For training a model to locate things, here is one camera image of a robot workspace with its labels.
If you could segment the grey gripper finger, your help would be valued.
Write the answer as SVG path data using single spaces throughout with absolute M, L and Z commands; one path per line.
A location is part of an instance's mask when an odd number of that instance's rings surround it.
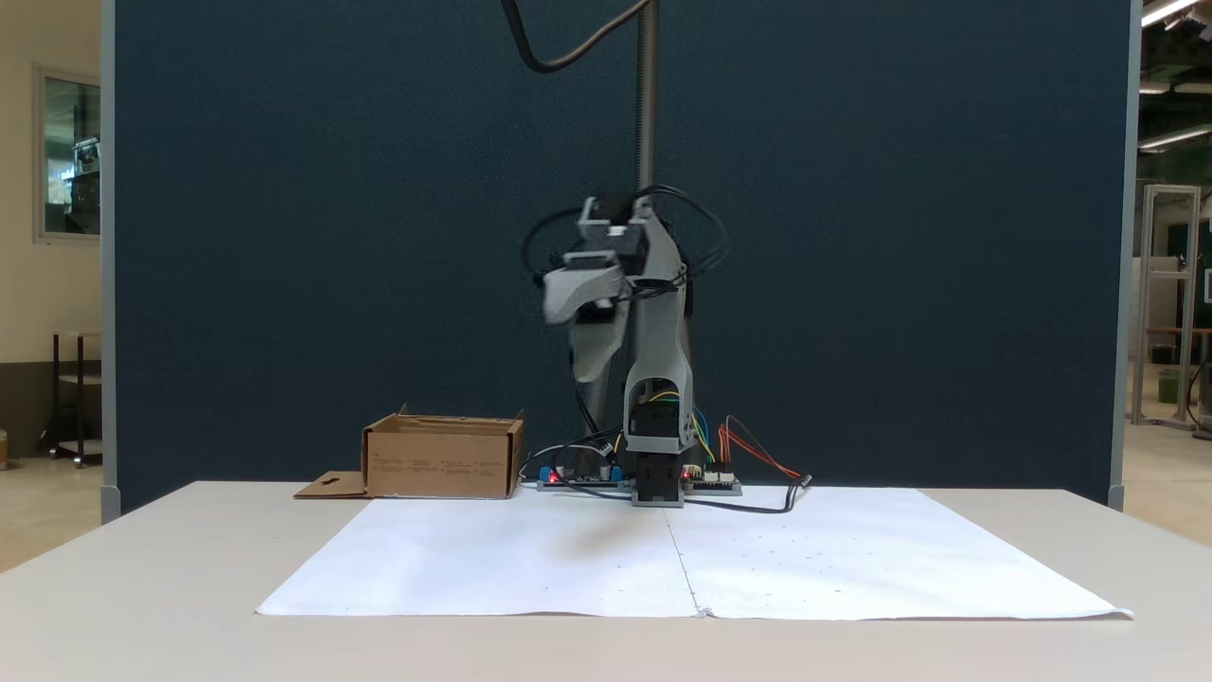
M 601 379 L 623 346 L 631 305 L 617 305 L 619 315 L 611 329 L 579 329 L 579 311 L 570 328 L 573 377 L 577 383 L 591 384 Z
M 543 277 L 543 316 L 548 325 L 573 323 L 581 305 L 595 299 L 617 302 L 628 290 L 621 267 L 571 269 L 545 273 Z

